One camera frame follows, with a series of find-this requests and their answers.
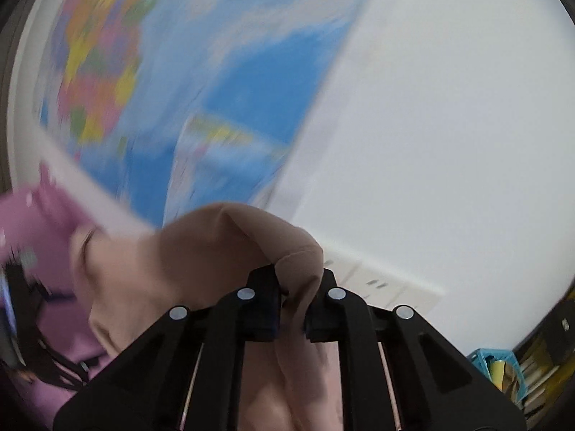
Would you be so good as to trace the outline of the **dusty pink jacket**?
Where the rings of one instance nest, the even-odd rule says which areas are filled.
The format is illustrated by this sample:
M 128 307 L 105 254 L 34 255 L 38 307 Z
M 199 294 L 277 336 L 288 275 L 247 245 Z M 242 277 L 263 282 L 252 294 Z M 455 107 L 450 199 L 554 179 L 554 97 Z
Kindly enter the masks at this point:
M 280 332 L 272 343 L 245 347 L 238 426 L 344 428 L 337 347 L 303 333 L 323 275 L 323 249 L 303 229 L 245 204 L 215 203 L 143 236 L 77 229 L 70 266 L 89 325 L 111 356 L 173 307 L 214 306 L 253 270 L 273 266 L 286 291 Z

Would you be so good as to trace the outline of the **blue perforated plastic basket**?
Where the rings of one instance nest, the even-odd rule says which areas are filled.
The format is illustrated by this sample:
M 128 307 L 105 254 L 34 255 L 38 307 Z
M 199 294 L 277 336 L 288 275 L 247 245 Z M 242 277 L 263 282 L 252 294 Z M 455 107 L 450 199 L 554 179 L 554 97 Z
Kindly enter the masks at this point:
M 479 348 L 468 360 L 508 399 L 521 407 L 527 387 L 523 370 L 511 350 Z

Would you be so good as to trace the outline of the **pink floral bed sheet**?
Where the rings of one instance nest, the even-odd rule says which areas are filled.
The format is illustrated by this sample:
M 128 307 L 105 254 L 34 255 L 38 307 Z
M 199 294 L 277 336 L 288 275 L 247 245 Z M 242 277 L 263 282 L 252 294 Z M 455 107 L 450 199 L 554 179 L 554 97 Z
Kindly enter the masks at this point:
M 13 253 L 22 257 L 27 279 L 37 279 L 52 292 L 75 296 L 70 269 L 73 233 L 92 225 L 89 215 L 56 185 L 49 167 L 39 166 L 37 185 L 16 188 L 1 196 L 1 265 Z M 89 367 L 89 379 L 106 361 L 106 352 L 89 327 L 79 301 L 43 306 L 39 328 L 57 352 Z M 1 312 L 1 427 L 4 430 L 49 430 L 59 408 L 77 390 L 43 383 L 15 371 L 15 354 L 7 341 Z

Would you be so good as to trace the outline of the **white wall socket panel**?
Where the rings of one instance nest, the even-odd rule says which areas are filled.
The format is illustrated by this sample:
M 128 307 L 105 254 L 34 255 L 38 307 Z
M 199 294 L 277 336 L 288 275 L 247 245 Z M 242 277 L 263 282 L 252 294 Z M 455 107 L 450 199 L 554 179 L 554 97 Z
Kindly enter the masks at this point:
M 441 294 L 381 272 L 373 266 L 323 251 L 323 265 L 334 273 L 337 284 L 361 296 L 381 309 L 408 305 L 420 314 L 429 313 L 441 300 Z

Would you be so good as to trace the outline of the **colourful wall map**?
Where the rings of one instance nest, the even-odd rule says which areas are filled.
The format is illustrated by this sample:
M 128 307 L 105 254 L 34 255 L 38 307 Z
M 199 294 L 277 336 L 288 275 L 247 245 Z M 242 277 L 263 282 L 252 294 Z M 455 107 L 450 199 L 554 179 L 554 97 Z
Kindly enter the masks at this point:
M 217 201 L 293 216 L 326 148 L 316 99 L 367 0 L 63 0 L 45 132 L 160 227 Z

